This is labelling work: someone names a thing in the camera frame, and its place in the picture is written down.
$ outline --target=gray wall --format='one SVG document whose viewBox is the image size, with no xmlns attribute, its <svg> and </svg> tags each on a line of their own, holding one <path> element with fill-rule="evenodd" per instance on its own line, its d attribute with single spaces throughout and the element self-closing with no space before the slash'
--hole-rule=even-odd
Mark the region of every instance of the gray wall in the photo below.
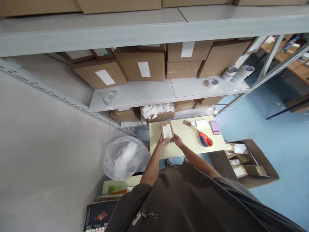
<svg viewBox="0 0 309 232">
<path fill-rule="evenodd" d="M 125 133 L 0 72 L 0 230 L 82 231 Z"/>
</svg>

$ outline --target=brown t-shirt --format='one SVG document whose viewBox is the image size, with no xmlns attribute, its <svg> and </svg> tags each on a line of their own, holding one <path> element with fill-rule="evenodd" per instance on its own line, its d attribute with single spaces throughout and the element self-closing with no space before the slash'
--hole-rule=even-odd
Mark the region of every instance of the brown t-shirt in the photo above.
<svg viewBox="0 0 309 232">
<path fill-rule="evenodd" d="M 162 169 L 155 185 L 122 196 L 106 232 L 305 231 L 258 201 L 242 184 L 211 179 L 184 162 Z"/>
</svg>

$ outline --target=shelving unit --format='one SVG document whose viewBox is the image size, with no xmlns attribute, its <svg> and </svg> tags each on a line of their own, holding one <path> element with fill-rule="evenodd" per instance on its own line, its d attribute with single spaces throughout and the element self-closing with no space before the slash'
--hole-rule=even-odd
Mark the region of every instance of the shelving unit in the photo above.
<svg viewBox="0 0 309 232">
<path fill-rule="evenodd" d="M 4 57 L 0 59 L 0 70 L 130 133 L 126 128 L 138 123 L 116 122 L 109 117 L 110 110 L 241 94 L 232 101 L 233 104 L 299 54 L 283 62 L 251 87 L 245 82 L 236 85 L 215 77 L 219 80 L 216 89 L 204 85 L 208 78 L 186 78 L 164 82 L 129 82 L 94 90 L 71 70 L 70 64 L 44 53 L 304 32 L 309 32 L 309 5 L 211 5 L 94 15 L 78 13 L 7 18 L 0 20 L 0 57 Z M 304 46 L 301 52 L 307 50 L 309 45 Z M 100 93 L 111 89 L 117 91 L 117 96 L 111 105 L 106 106 Z M 186 110 L 176 112 L 175 119 L 221 112 L 214 106 Z"/>
</svg>

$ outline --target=table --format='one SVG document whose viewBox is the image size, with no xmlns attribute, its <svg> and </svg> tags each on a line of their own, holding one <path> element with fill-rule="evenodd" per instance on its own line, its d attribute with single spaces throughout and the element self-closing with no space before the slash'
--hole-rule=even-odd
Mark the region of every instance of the table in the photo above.
<svg viewBox="0 0 309 232">
<path fill-rule="evenodd" d="M 210 125 L 207 127 L 202 127 L 200 130 L 207 136 L 209 136 L 213 141 L 212 147 L 204 147 L 201 144 L 200 138 L 198 136 L 197 129 L 193 126 L 189 127 L 183 124 L 183 121 L 187 120 L 189 122 L 193 120 L 207 120 L 214 121 L 214 116 L 202 116 L 187 119 L 172 120 L 172 127 L 175 134 L 181 137 L 183 143 L 190 148 L 196 154 L 225 150 L 227 145 L 222 137 L 222 135 L 213 135 Z M 149 124 L 149 134 L 150 134 L 150 154 L 152 155 L 158 139 L 161 136 L 160 122 L 153 122 Z M 161 149 L 160 159 L 167 159 L 172 157 L 184 156 L 182 151 L 176 146 L 175 143 L 168 143 Z"/>
</svg>

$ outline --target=hand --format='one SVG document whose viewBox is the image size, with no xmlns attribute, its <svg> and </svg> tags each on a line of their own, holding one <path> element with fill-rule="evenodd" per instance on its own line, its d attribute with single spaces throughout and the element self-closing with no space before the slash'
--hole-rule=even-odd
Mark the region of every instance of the hand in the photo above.
<svg viewBox="0 0 309 232">
<path fill-rule="evenodd" d="M 159 140 L 158 140 L 157 147 L 162 148 L 166 144 L 167 141 L 168 141 L 168 138 L 165 138 L 163 140 L 162 135 L 161 135 Z"/>
<path fill-rule="evenodd" d="M 174 142 L 175 142 L 175 144 L 176 144 L 178 147 L 180 147 L 181 145 L 183 145 L 183 142 L 182 142 L 181 138 L 180 138 L 178 135 L 176 135 L 176 134 L 174 134 Z"/>
</svg>

